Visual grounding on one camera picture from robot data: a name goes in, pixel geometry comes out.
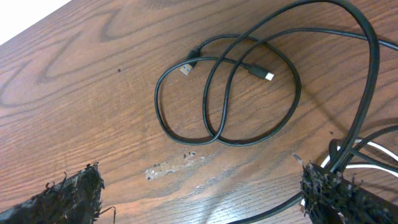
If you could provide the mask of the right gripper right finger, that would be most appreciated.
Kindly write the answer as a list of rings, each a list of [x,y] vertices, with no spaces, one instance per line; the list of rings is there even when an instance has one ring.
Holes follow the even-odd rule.
[[[313,223],[397,224],[397,205],[363,189],[341,172],[329,172],[313,163],[304,163],[300,182],[305,214]]]

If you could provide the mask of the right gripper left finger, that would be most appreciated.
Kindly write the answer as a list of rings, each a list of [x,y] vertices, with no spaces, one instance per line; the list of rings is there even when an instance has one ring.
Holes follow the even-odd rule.
[[[98,163],[88,164],[60,183],[1,212],[1,223],[94,223],[101,213],[104,180]]]

